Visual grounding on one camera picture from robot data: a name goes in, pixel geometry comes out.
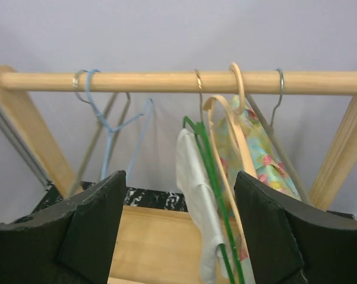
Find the dark green hanger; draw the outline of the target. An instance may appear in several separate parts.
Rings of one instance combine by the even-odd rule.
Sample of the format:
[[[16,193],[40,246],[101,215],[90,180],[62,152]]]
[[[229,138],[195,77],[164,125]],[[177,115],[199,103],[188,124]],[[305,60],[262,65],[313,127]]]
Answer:
[[[226,244],[221,245],[221,253],[224,257],[224,263],[229,276],[228,279],[230,283],[244,283],[245,280],[241,263],[237,255],[236,242],[232,233],[229,216],[223,203],[217,171],[214,164],[214,157],[204,123],[202,121],[193,122],[189,117],[185,116],[183,118],[182,126],[192,132],[195,136],[195,141],[216,199],[217,213],[220,218],[223,237],[227,242]]]

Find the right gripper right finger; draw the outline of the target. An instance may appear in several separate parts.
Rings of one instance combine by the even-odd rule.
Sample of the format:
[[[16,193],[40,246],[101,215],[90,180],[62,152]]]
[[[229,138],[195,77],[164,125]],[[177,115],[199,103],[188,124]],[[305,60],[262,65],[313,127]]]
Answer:
[[[246,172],[234,186],[256,283],[357,283],[357,221],[307,205]]]

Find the white garment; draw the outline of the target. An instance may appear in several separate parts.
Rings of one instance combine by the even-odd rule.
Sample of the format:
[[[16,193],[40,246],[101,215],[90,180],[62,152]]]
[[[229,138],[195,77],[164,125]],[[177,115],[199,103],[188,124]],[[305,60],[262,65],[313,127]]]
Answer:
[[[216,199],[210,186],[200,151],[192,132],[183,128],[176,145],[176,185],[185,197],[188,213],[202,238],[200,276],[204,283],[216,283],[217,261],[221,275],[228,279],[221,245],[226,244],[217,213]]]

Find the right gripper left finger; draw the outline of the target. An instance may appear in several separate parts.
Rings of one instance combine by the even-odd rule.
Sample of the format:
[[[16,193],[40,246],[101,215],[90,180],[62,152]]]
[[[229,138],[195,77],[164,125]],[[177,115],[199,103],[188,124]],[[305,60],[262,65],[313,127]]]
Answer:
[[[125,194],[121,170],[69,199],[0,223],[0,283],[107,283]]]

